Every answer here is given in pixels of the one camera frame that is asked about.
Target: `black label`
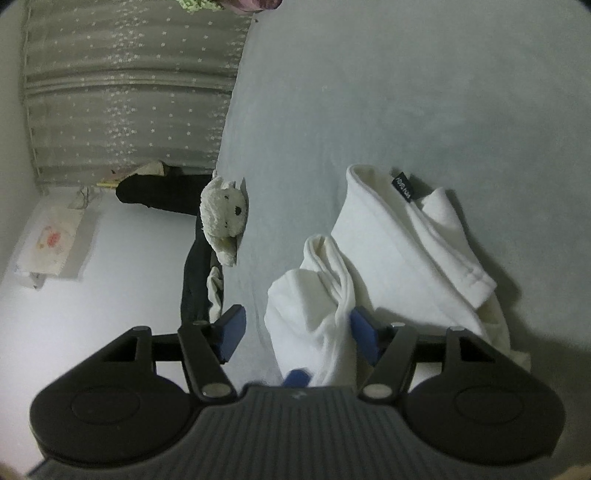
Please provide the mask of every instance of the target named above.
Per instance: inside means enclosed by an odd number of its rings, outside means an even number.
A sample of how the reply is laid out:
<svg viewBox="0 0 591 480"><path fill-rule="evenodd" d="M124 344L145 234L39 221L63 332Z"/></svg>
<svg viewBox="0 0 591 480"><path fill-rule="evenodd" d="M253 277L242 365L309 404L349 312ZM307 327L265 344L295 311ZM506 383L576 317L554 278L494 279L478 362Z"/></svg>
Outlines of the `black label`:
<svg viewBox="0 0 591 480"><path fill-rule="evenodd" d="M400 175L393 179L392 187L397 189L399 194L402 195L408 203L412 201L414 197L414 189L404 173L400 172Z"/></svg>

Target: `white stuffed animal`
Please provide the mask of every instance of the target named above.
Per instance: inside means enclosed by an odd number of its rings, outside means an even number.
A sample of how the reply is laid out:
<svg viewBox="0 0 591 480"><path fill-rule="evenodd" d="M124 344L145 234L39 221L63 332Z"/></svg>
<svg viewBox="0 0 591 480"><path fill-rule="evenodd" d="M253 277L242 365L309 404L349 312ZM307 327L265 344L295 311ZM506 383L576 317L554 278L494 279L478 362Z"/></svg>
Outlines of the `white stuffed animal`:
<svg viewBox="0 0 591 480"><path fill-rule="evenodd" d="M203 232L217 255L217 260L226 267L236 264L236 236L246 226L246 199L236 188L236 182L224 184L217 172L201 193L199 207Z"/></svg>

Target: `white towel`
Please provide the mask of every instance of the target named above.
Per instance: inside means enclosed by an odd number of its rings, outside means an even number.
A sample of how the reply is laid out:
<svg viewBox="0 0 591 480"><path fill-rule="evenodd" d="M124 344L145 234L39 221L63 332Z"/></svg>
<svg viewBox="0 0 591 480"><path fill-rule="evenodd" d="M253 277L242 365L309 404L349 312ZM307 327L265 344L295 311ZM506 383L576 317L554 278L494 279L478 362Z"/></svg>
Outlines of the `white towel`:
<svg viewBox="0 0 591 480"><path fill-rule="evenodd" d="M393 178L374 167L349 167L346 178L345 204L332 230L337 249L331 251L330 261L338 264L344 260L355 291L350 307L363 305L384 323L403 321L421 333L437 334L450 326L463 326L527 368L528 356L509 348L505 319L493 295L496 284L470 250L444 190L407 203L392 186ZM314 241L329 244L322 237ZM332 378L355 378L349 371L337 372L350 369L349 363L335 365L335 356L324 354L325 345L342 338L350 340L350 309L341 309L342 318L334 322L328 305L338 292L329 294L316 288L312 277L302 273L306 268L304 254L300 269L288 272L269 290L265 324L281 372L285 375L292 368L307 368L318 385L335 384L326 377L316 379L320 370L335 372ZM317 305L324 309L322 314ZM324 330L324 319L343 331ZM297 332L297 342L292 332ZM355 346L343 342L340 350L341 356L350 358ZM415 380L427 375L417 369Z"/></svg>
<svg viewBox="0 0 591 480"><path fill-rule="evenodd" d="M296 368L309 385L355 385L356 349L349 329L353 282L331 238L306 240L304 261L269 288L265 324L283 377Z"/></svg>
<svg viewBox="0 0 591 480"><path fill-rule="evenodd" d="M223 290L222 273L218 267L212 267L207 277L207 299L212 306L209 307L209 323L215 323L222 316L222 299L220 292Z"/></svg>

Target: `curtain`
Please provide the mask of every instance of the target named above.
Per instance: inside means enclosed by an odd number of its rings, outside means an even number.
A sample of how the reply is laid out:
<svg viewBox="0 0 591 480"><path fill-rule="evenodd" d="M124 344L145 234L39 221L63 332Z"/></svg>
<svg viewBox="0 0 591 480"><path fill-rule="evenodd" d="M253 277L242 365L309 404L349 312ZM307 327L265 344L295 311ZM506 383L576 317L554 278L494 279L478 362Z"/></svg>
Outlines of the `curtain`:
<svg viewBox="0 0 591 480"><path fill-rule="evenodd" d="M215 167L250 17L174 0L30 0L24 97L41 184L154 160Z"/></svg>

